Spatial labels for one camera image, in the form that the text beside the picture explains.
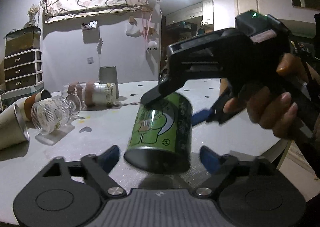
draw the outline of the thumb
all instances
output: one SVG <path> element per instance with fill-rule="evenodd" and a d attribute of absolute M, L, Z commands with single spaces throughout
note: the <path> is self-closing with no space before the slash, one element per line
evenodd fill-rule
<path fill-rule="evenodd" d="M 282 57 L 277 68 L 277 73 L 280 76 L 297 75 L 302 80 L 308 82 L 308 77 L 301 59 L 289 53 Z"/>

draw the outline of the green can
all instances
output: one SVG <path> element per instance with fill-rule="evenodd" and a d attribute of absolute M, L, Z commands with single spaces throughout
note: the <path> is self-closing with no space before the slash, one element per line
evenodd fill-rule
<path fill-rule="evenodd" d="M 148 108 L 141 104 L 124 159 L 156 174 L 189 170 L 191 116 L 192 105 L 178 93 Z"/>

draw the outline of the white wall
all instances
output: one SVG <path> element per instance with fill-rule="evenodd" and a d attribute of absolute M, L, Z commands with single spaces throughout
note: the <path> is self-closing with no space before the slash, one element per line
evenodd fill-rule
<path fill-rule="evenodd" d="M 28 21 L 27 11 L 40 0 L 0 0 L 0 62 L 4 58 L 5 39 L 12 29 L 21 29 Z M 156 4 L 152 16 L 159 34 L 161 16 Z M 118 82 L 157 80 L 160 50 L 146 55 L 144 40 L 140 36 L 126 36 L 129 15 L 98 15 L 96 17 L 76 18 L 42 25 L 41 49 L 43 50 L 43 70 L 45 88 L 60 91 L 64 84 L 73 81 L 98 79 L 99 66 L 117 66 Z M 141 24 L 141 12 L 134 14 Z M 98 20 L 99 30 L 82 33 L 81 23 Z M 103 39 L 102 52 L 97 53 L 97 41 Z M 87 58 L 94 57 L 93 64 Z"/>
<path fill-rule="evenodd" d="M 235 27 L 234 0 L 213 0 L 213 28 L 215 31 Z"/>
<path fill-rule="evenodd" d="M 234 27 L 234 0 L 213 0 L 214 30 Z M 291 0 L 262 0 L 261 9 L 265 14 L 271 14 L 278 19 L 288 19 L 315 23 L 313 15 L 319 11 L 292 6 Z"/>

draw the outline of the screw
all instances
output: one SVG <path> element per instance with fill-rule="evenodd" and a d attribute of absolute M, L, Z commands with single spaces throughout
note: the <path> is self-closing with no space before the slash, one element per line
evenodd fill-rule
<path fill-rule="evenodd" d="M 196 194 L 199 196 L 207 196 L 212 193 L 212 190 L 207 187 L 201 187 L 196 190 Z"/>
<path fill-rule="evenodd" d="M 123 194 L 124 190 L 121 187 L 111 187 L 108 189 L 108 194 L 110 195 L 120 195 Z"/>

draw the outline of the white table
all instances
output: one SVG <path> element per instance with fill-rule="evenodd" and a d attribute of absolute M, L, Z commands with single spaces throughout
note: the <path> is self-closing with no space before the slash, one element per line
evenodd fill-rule
<path fill-rule="evenodd" d="M 50 136 L 51 140 L 30 128 L 29 146 L 25 142 L 1 151 L 0 222 L 17 224 L 12 210 L 14 198 L 52 158 L 57 156 L 65 157 L 66 161 L 77 161 L 87 154 L 99 155 L 116 144 L 121 149 L 121 160 L 110 176 L 127 192 L 138 187 L 148 174 L 129 167 L 123 161 L 139 108 L 138 105 L 130 103 L 139 102 L 142 94 L 156 84 L 156 81 L 120 84 L 119 101 L 129 105 L 99 111 L 81 111 L 78 119 L 72 119 L 72 122 L 61 128 L 60 132 Z M 219 96 L 219 86 L 219 80 L 216 79 L 191 80 L 178 92 L 191 101 L 195 112 L 212 106 Z M 92 131 L 80 133 L 84 127 L 90 127 Z M 181 182 L 185 181 L 192 187 L 206 179 L 207 173 L 199 163 L 197 155 L 202 145 L 207 145 L 221 155 L 233 150 L 260 156 L 278 141 L 272 131 L 252 124 L 247 112 L 242 112 L 223 126 L 216 123 L 198 125 L 192 130 L 192 168 L 181 177 L 172 176 L 172 179 L 177 185 L 183 186 Z"/>

